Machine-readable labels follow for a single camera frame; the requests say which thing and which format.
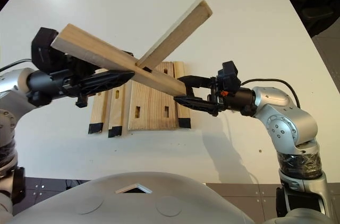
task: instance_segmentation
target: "wooden board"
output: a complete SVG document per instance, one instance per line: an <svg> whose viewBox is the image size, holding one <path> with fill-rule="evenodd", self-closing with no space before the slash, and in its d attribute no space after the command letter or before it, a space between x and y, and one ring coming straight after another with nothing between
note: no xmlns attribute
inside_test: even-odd
<svg viewBox="0 0 340 224"><path fill-rule="evenodd" d="M140 58L137 66L153 70L211 15L205 0L196 0L166 33Z"/></svg>
<svg viewBox="0 0 340 224"><path fill-rule="evenodd" d="M123 129L123 115L124 115L124 98L125 98L125 84L111 89L111 108L108 123L108 137L115 137L122 135Z"/></svg>
<svg viewBox="0 0 340 224"><path fill-rule="evenodd" d="M174 76L172 62L162 62L155 69ZM129 113L129 130L174 130L177 127L173 97L138 82L132 84Z"/></svg>
<svg viewBox="0 0 340 224"><path fill-rule="evenodd" d="M157 70L150 73L137 67L136 58L74 25L68 24L51 46L108 70L134 71L132 80L171 96L186 94L183 82Z"/></svg>
<svg viewBox="0 0 340 224"><path fill-rule="evenodd" d="M185 76L184 63L180 61L174 61L174 74L175 78ZM178 125L182 128L191 128L190 110L188 107L182 106L176 103Z"/></svg>
<svg viewBox="0 0 340 224"><path fill-rule="evenodd" d="M106 69L99 69L97 73L105 72ZM97 93L94 96L92 113L89 125L89 134L101 133L103 130L105 115L106 115L106 105L107 105L107 91Z"/></svg>

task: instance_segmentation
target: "black cable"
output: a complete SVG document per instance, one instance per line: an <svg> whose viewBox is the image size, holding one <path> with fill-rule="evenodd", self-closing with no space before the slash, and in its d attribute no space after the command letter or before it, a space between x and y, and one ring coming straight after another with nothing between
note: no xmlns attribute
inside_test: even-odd
<svg viewBox="0 0 340 224"><path fill-rule="evenodd" d="M32 60L29 59L29 58L24 58L24 59L21 59L19 61L13 62L13 63L11 63L11 64L9 64L7 66L4 66L4 67L0 68L0 73L5 71L5 70L7 70L7 69L9 69L9 68L11 68L11 67L13 67L13 66L19 65L19 64L24 63L24 62L32 62Z"/></svg>
<svg viewBox="0 0 340 224"><path fill-rule="evenodd" d="M272 79L272 78L270 78L270 79L259 79L259 78L256 78L256 79L250 79L250 80L244 81L244 82L241 83L241 85L245 85L245 84L247 84L249 82L280 82L280 83L283 83L284 85L286 85L291 90L291 92L292 92L292 94L293 94L293 96L295 98L296 106L298 108L300 108L300 101L299 101L299 98L298 98L297 94L295 93L295 90L286 81L280 80L280 79Z"/></svg>

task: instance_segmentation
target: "white tabletop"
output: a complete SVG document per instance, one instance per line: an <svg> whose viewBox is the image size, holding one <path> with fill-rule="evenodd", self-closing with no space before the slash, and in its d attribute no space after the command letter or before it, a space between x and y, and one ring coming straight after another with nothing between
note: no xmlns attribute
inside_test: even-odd
<svg viewBox="0 0 340 224"><path fill-rule="evenodd" d="M40 27L73 23L141 57L193 0L10 0L0 12L0 66L30 57ZM169 61L189 74L215 76L233 60L242 81L276 77L291 83L301 107L318 122L324 170L340 182L339 93L289 0L207 0L213 15ZM269 85L289 93L277 83ZM205 90L198 95L206 97ZM126 171L165 171L201 182L278 183L276 152L264 126L225 111L217 118L192 111L192 129L87 135L92 98L55 100L25 115L16 129L19 164L27 176L94 179Z"/></svg>

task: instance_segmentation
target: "gray floor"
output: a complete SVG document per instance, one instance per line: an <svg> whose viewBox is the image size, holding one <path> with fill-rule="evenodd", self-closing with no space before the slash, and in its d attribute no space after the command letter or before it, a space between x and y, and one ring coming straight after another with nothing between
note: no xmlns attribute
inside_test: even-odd
<svg viewBox="0 0 340 224"><path fill-rule="evenodd" d="M340 18L312 40L340 92Z"/></svg>
<svg viewBox="0 0 340 224"><path fill-rule="evenodd" d="M26 178L27 193L25 199L13 206L13 214L40 203L66 190L66 186L75 187L75 180ZM256 223L262 223L276 217L276 188L280 184L221 184L207 183L211 189L244 211ZM340 183L329 184L330 193L340 217Z"/></svg>
<svg viewBox="0 0 340 224"><path fill-rule="evenodd" d="M220 184L207 183L211 189L245 212L256 223L276 218L276 188L280 184ZM329 190L340 217L340 183L329 184Z"/></svg>

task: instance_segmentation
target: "black device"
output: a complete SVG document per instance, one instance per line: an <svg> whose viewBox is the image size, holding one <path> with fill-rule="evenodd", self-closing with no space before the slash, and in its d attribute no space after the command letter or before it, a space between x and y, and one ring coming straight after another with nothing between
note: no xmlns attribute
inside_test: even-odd
<svg viewBox="0 0 340 224"><path fill-rule="evenodd" d="M32 62L39 70L31 73L27 81L31 104L44 106L68 96L78 98L78 107L85 107L89 96L119 87L134 76L132 71L95 73L98 66L51 47L57 35L54 29L40 28L32 41Z"/></svg>
<svg viewBox="0 0 340 224"><path fill-rule="evenodd" d="M252 116L257 106L254 104L254 92L241 87L237 78L237 68L232 61L224 62L223 69L219 70L216 77L206 78L200 76L183 76L178 80L186 86L186 96L174 97L182 106L193 110L206 111L217 116L220 111L239 111L244 116ZM207 100L195 97L192 88L210 89Z"/></svg>

